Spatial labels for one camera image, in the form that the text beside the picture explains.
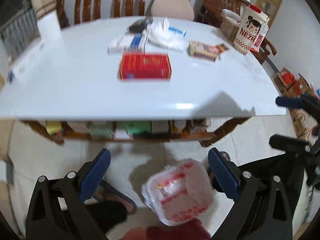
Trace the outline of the white tissue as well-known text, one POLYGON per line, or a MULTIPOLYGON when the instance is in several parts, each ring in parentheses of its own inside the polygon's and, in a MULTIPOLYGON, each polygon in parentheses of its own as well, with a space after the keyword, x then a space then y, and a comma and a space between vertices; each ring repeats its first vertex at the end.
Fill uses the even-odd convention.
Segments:
POLYGON ((162 22, 153 21, 144 30, 144 34, 148 37, 148 41, 151 44, 160 48, 182 53, 186 50, 188 42, 185 37, 168 31, 170 26, 170 22, 167 18, 164 18, 162 22))

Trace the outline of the black crystal bullet box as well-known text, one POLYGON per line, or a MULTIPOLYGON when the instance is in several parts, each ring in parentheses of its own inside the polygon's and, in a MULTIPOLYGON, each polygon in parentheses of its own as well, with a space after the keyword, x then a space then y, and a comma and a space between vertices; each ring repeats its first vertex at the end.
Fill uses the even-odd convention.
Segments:
POLYGON ((127 29, 129 33, 134 34, 141 34, 148 25, 150 25, 153 22, 153 18, 151 16, 147 16, 146 18, 142 20, 138 20, 132 25, 130 25, 127 29))

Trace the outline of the white red plastic trash bag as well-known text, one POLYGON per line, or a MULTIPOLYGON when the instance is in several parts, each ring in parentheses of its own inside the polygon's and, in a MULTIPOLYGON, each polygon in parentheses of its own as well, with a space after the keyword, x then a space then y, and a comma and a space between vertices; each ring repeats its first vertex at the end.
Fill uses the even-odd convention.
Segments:
POLYGON ((203 164, 184 159, 151 176, 142 185, 142 196, 146 206, 164 225, 178 226, 210 208, 212 190, 203 164))

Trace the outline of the dark slipper left foot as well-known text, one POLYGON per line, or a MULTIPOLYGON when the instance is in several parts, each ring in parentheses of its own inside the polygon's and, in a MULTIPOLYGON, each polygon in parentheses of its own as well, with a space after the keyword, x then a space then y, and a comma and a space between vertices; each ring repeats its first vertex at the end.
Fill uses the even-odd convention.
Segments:
POLYGON ((128 215, 135 213, 137 209, 137 205, 131 198, 122 194, 105 180, 99 183, 93 194, 93 198, 98 202, 112 201, 121 203, 125 206, 128 215))

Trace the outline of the wooden table lower shelf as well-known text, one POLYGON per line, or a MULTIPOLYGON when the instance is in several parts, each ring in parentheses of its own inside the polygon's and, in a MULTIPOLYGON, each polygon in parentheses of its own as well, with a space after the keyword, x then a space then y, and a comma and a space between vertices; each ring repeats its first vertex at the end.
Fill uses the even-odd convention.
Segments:
POLYGON ((96 141, 96 142, 171 142, 171 141, 198 141, 203 147, 208 147, 226 135, 230 134, 239 125, 244 124, 249 118, 231 118, 222 124, 213 132, 207 131, 205 127, 191 127, 191 121, 188 120, 183 132, 178 134, 173 133, 173 130, 169 127, 166 133, 138 133, 133 134, 127 130, 123 122, 113 123, 113 134, 107 137, 103 134, 94 135, 91 133, 80 133, 79 130, 73 130, 68 126, 67 122, 62 122, 62 131, 53 135, 49 135, 47 129, 37 121, 21 122, 29 126, 33 132, 41 135, 47 140, 56 143, 57 145, 63 145, 65 140, 82 140, 82 141, 96 141))

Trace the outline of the red plastic stool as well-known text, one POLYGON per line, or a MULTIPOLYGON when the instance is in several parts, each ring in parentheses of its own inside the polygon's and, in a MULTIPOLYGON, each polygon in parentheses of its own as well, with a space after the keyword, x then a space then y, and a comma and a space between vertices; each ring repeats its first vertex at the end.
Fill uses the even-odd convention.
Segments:
POLYGON ((211 239, 208 231, 202 226, 199 219, 195 218, 185 224, 162 230, 159 227, 146 229, 146 239, 150 240, 207 240, 211 239))

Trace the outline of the green wet wipes pack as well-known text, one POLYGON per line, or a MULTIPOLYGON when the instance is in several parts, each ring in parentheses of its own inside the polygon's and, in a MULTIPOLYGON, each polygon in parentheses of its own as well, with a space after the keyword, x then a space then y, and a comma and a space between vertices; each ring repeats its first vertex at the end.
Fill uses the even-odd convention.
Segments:
POLYGON ((150 121, 128 121, 124 126, 128 135, 152 133, 150 121))

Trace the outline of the Nezha popcorn bucket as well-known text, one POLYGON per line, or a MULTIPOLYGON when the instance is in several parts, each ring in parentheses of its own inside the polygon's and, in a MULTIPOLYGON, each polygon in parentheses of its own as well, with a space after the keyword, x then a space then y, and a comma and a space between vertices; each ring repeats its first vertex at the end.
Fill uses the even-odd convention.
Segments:
POLYGON ((259 8, 249 5, 242 16, 239 30, 233 42, 234 48, 246 55, 259 35, 261 26, 269 22, 269 17, 259 8))

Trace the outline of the brown cardboard carton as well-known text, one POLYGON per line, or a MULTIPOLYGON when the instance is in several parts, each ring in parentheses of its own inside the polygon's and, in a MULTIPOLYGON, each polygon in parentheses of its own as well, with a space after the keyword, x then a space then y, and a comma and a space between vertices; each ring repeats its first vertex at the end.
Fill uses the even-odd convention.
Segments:
POLYGON ((233 42, 238 33, 240 24, 230 17, 224 17, 220 25, 220 30, 228 41, 233 42))

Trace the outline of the red box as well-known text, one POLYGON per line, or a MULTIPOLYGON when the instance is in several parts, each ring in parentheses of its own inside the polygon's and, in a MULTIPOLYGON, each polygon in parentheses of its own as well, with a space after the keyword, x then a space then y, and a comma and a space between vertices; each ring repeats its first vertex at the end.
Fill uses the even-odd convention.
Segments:
POLYGON ((168 54, 124 53, 119 65, 121 81, 170 80, 172 68, 168 54))

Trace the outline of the white medicine box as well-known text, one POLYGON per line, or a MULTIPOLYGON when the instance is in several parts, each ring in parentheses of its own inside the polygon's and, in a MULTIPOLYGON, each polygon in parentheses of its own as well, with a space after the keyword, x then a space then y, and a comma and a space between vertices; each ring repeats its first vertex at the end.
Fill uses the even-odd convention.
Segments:
POLYGON ((113 53, 144 53, 148 37, 143 34, 124 34, 115 38, 109 45, 107 52, 113 53))

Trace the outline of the beige seat cushion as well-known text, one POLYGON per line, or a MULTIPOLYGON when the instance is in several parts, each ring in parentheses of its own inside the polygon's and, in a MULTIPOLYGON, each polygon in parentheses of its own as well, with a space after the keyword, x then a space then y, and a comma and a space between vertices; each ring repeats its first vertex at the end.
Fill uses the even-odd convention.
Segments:
POLYGON ((193 21, 195 14, 190 0, 154 0, 150 14, 152 17, 168 17, 193 21))

